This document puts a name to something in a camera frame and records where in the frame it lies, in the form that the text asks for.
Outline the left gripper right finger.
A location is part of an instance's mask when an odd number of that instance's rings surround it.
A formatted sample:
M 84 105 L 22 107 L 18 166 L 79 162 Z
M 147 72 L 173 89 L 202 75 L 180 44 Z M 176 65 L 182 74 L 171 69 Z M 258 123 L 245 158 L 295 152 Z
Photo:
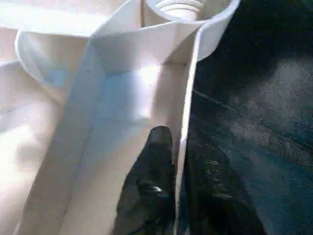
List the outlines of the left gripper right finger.
M 184 179 L 190 234 L 259 234 L 259 217 L 251 197 L 219 148 L 188 146 Z

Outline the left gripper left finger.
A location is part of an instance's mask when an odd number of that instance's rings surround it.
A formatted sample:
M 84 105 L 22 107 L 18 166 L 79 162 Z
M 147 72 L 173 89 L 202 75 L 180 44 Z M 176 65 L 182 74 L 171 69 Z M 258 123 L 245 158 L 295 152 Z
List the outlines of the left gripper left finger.
M 172 134 L 168 127 L 157 126 L 125 178 L 116 208 L 116 234 L 171 235 L 175 217 Z

